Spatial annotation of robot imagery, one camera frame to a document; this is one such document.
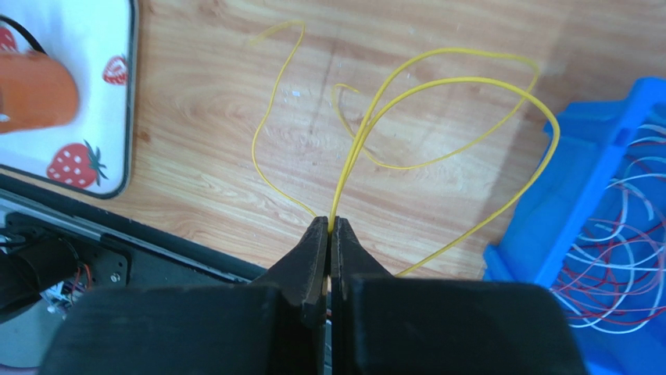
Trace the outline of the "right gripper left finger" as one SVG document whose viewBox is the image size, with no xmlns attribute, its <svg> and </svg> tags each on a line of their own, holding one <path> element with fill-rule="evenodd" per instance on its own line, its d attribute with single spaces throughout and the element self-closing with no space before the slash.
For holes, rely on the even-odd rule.
<svg viewBox="0 0 666 375">
<path fill-rule="evenodd" d="M 319 374 L 328 220 L 248 284 L 104 289 L 59 328 L 42 374 Z"/>
</svg>

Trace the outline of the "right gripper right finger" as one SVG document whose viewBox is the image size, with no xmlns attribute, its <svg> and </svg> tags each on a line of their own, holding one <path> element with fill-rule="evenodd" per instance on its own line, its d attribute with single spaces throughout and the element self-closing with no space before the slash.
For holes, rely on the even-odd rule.
<svg viewBox="0 0 666 375">
<path fill-rule="evenodd" d="M 400 278 L 348 220 L 331 232 L 337 374 L 584 374 L 560 306 L 534 284 Z"/>
</svg>

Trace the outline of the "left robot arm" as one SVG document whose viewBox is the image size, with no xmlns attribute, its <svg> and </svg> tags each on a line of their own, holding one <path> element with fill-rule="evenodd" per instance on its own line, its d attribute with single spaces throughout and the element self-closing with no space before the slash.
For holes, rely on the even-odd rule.
<svg viewBox="0 0 666 375">
<path fill-rule="evenodd" d="M 54 237 L 1 252 L 1 322 L 27 311 L 43 291 L 72 277 L 77 268 L 75 250 Z"/>
</svg>

